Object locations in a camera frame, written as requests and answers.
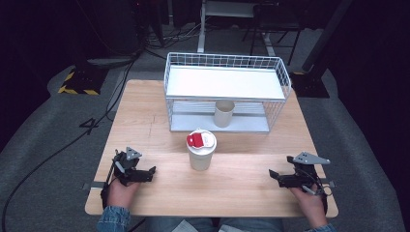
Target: sleeve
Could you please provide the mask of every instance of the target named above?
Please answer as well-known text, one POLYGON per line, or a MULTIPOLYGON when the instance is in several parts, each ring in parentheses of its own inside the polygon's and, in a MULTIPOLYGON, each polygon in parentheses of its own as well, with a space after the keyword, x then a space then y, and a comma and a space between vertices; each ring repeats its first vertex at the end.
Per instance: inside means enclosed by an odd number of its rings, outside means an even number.
POLYGON ((335 228, 329 223, 315 229, 305 230, 305 232, 337 232, 335 228))
POLYGON ((130 211, 118 206, 107 206, 97 223, 97 231, 123 232, 130 223, 130 211))

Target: paper cup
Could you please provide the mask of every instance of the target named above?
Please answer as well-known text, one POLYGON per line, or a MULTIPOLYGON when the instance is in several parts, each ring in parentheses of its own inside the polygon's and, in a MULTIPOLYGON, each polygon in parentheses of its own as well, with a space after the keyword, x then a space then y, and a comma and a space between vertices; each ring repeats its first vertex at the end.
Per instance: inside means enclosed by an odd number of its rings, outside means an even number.
POLYGON ((232 120, 235 103, 228 100, 220 100, 215 104, 214 123, 217 127, 226 128, 232 120))
POLYGON ((217 139, 211 132, 197 129, 187 136, 187 147, 190 166, 197 171, 204 171, 211 164, 212 155, 217 148, 217 139))

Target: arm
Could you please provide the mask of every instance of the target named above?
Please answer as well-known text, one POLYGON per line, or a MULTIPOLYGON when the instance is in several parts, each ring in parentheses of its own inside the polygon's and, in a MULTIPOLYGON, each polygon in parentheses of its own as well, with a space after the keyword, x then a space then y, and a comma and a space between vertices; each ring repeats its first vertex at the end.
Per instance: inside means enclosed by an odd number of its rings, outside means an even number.
POLYGON ((98 231, 127 231, 130 222, 129 208, 140 183, 123 186, 118 179, 109 185, 107 206, 97 223, 98 231))
POLYGON ((307 218, 311 231, 336 231, 326 219, 321 196, 303 192, 300 188, 290 188, 290 191, 298 199, 299 207, 307 218))

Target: table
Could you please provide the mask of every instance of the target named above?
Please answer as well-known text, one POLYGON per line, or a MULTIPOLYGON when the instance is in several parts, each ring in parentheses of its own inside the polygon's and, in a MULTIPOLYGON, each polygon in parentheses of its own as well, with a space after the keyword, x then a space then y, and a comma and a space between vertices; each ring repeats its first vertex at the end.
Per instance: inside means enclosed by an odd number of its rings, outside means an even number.
MULTIPOLYGON (((198 40, 198 53, 203 53, 205 50, 205 24, 206 16, 233 16, 233 17, 253 17, 253 6, 257 3, 251 2, 222 2, 222 1, 207 1, 202 0, 201 8, 201 29, 198 40)), ((263 42, 269 56, 276 56, 272 43, 269 38, 269 33, 263 35, 263 42)))
MULTIPOLYGON (((269 176, 293 174, 286 156, 302 151, 316 154, 308 128, 292 92, 270 133, 215 132, 218 146, 206 171, 190 168, 188 132, 171 132, 167 120, 163 82, 130 80, 102 153, 95 182, 106 179, 115 149, 127 146, 142 153, 137 169, 157 167, 151 183, 138 190, 131 213, 138 216, 182 217, 300 217, 297 201, 269 176)), ((317 165, 319 177, 325 177, 317 165)), ((85 211, 103 212, 101 190, 90 190, 85 211)), ((329 218, 337 205, 328 198, 329 218)))

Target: wire basket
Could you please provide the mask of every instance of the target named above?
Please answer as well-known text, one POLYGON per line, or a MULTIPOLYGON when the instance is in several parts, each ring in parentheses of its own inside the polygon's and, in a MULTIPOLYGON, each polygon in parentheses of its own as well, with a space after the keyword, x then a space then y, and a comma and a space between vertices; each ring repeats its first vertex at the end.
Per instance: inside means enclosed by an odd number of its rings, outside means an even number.
POLYGON ((278 57, 170 52, 164 92, 171 131, 270 132, 291 83, 278 57), (213 120, 218 100, 235 102, 226 128, 213 120))

